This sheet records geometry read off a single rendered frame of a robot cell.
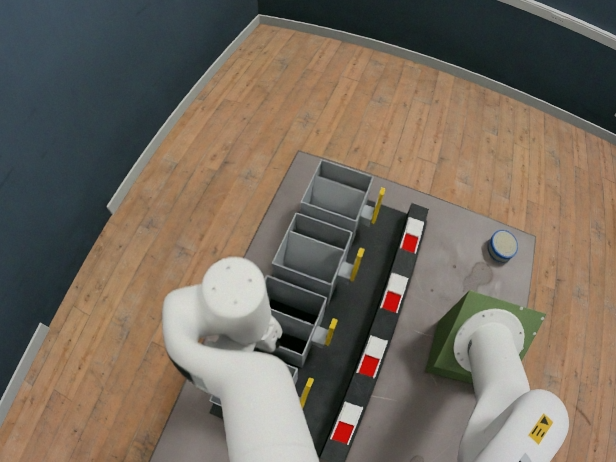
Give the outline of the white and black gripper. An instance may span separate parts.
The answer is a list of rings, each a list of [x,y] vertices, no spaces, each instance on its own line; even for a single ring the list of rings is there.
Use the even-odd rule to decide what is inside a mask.
[[[272,316],[275,318],[274,316]],[[277,330],[276,330],[277,329]],[[279,348],[281,342],[277,339],[282,335],[282,328],[278,320],[275,318],[275,323],[273,326],[267,327],[266,334],[263,334],[262,338],[257,340],[257,343],[254,347],[255,350],[258,350],[258,347],[265,349],[267,351],[274,351],[275,347]],[[275,336],[275,337],[274,337]]]

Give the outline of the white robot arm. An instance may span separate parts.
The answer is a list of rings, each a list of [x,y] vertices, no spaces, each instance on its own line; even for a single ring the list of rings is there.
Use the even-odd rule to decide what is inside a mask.
[[[221,397],[230,462],[319,462],[288,366],[253,351],[274,323],[262,271],[238,256],[216,261],[202,283],[172,290],[163,303],[171,359]],[[217,341],[198,342],[216,333]],[[454,354],[472,374],[476,405],[457,462],[550,462],[563,444],[567,410],[553,393],[530,391],[523,343],[520,321],[501,309],[481,311],[459,328]]]

